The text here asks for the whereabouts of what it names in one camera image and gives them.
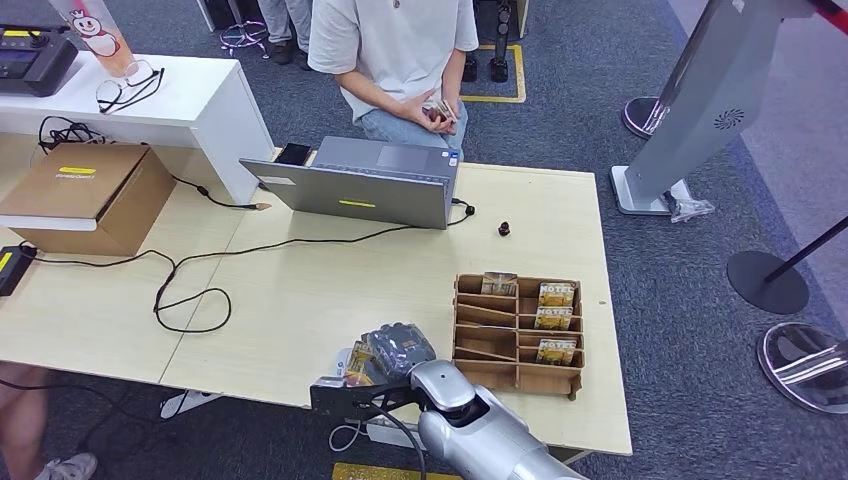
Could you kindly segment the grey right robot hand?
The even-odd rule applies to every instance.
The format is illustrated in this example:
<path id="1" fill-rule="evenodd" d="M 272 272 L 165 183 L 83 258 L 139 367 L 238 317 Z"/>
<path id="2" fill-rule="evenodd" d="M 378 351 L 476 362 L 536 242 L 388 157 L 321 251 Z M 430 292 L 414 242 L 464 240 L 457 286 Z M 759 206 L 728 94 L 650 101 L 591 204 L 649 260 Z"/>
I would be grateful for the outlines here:
<path id="1" fill-rule="evenodd" d="M 437 358 L 433 346 L 415 324 L 384 324 L 364 333 L 361 340 L 389 382 L 399 381 L 415 366 Z"/>

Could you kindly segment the person's right hand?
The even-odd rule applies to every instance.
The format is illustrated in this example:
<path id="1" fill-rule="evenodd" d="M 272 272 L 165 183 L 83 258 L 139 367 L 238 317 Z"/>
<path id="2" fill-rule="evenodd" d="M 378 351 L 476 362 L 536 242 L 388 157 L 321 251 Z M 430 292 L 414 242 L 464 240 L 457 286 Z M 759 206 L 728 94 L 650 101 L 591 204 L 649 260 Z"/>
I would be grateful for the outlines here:
<path id="1" fill-rule="evenodd" d="M 450 119 L 441 120 L 439 116 L 436 119 L 432 119 L 424 112 L 424 103 L 434 92 L 434 89 L 430 89 L 403 102 L 400 105 L 398 116 L 416 123 L 430 132 L 452 133 L 454 124 Z"/>

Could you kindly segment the person's left hand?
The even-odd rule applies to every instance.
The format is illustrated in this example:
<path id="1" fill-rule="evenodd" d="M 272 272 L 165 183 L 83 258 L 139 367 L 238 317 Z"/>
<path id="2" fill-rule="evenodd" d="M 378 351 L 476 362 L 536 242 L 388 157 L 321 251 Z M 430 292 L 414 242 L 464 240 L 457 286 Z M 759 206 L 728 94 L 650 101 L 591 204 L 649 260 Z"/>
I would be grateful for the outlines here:
<path id="1" fill-rule="evenodd" d="M 444 98 L 434 102 L 431 117 L 441 126 L 440 132 L 455 135 L 458 132 L 463 114 L 459 105 L 459 98 Z"/>

